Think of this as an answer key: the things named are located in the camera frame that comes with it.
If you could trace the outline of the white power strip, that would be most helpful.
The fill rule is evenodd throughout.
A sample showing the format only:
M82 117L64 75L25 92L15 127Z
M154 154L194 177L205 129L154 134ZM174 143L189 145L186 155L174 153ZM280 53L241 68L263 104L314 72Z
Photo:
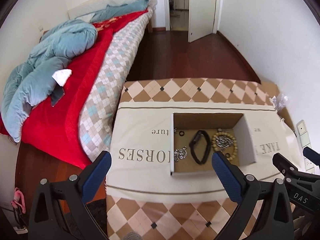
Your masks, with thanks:
M307 130L307 127L306 127L304 120L300 120L297 123L296 128L297 128L298 140L300 142L301 148L302 149L304 149L306 147L312 148L309 133L308 133L308 130ZM303 156L303 157L304 157L306 172L314 174L314 172L315 172L314 163L312 161L310 161L307 157L305 157L305 156Z

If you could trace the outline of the dark phone on bed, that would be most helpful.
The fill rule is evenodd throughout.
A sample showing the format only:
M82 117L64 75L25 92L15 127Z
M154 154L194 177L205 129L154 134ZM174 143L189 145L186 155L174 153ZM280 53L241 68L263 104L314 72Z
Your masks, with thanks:
M50 95L51 106L54 107L60 101L60 99L64 96L64 94L65 94L65 91L63 87L61 87L60 85L56 85Z

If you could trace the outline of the white door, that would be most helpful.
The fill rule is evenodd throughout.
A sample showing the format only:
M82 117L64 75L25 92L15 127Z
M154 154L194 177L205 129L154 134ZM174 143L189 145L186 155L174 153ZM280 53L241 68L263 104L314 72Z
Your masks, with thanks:
M188 42L213 33L216 0L189 0Z

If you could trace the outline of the beige checkered tablecloth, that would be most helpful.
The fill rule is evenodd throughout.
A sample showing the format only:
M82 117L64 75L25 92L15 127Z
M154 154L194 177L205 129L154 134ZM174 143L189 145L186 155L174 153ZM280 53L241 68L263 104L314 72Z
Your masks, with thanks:
M257 162L245 174L273 181L281 153L300 170L305 164L294 132L261 83L229 79L128 81L121 92L106 176L107 235L122 239L213 239L234 211L213 168L196 175L170 174L173 113L243 113Z

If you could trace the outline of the pink hanger object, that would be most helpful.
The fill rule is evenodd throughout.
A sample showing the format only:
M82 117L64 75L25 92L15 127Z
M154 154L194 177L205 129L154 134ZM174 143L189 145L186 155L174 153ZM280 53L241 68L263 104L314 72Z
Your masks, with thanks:
M20 207L22 213L26 213L24 195L22 191L17 187L14 189L14 198L11 201L11 205L16 210L18 210L18 208Z

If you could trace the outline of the white cardboard box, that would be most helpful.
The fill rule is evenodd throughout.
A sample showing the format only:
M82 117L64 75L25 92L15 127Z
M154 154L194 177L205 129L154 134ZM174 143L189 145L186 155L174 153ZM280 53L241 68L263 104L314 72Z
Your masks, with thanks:
M240 167L257 162L253 134L243 113L173 113L171 126L172 176L212 172L211 159L215 152L221 152L231 164ZM211 142L211 152L204 165L195 163L189 148L198 130L206 131Z

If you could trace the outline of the blue quilt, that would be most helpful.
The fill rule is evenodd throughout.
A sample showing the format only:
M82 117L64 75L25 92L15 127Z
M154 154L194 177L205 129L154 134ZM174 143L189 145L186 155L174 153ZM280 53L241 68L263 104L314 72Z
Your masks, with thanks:
M113 34L147 12L143 6L139 11L93 24L69 20L46 32L27 60L11 72L4 88L1 119L13 141L20 142L22 126L31 109L46 100L58 85L53 78L55 72L66 69L73 58L93 47L102 35L105 46L100 57L104 57Z

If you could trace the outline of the checkered bed sheet mattress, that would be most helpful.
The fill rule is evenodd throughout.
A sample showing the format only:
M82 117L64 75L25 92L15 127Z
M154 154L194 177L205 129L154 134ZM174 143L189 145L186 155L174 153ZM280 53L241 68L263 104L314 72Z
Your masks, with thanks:
M90 161L110 149L121 90L152 15L153 9L148 7L146 13L117 31L105 53L79 119L80 144Z

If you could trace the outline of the black smart watch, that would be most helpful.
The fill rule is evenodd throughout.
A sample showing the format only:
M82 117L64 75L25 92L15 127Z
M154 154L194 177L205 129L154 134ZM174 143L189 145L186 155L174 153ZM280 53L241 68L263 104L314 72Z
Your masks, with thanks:
M211 142L208 133L204 130L198 130L189 142L190 153L198 165L204 165L211 152Z

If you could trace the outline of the red blanket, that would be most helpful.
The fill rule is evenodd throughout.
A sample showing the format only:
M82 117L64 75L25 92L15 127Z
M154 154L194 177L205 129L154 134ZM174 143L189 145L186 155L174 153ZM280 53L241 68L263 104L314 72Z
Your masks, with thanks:
M100 53L105 46L105 35L99 36L93 47L73 58L66 69L72 74L63 86L64 96L51 106L50 95L31 109L22 126L20 142L33 145L39 150L66 163L84 168L92 161L80 144L79 119L104 57ZM12 142L1 119L1 133Z

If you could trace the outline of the white paper on bed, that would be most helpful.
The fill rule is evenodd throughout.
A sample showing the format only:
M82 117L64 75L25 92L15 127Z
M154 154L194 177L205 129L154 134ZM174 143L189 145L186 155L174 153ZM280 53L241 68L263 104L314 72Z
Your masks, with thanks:
M52 75L52 78L56 81L56 83L60 86L63 87L68 78L71 76L72 70L71 69L61 69L57 70L54 72Z

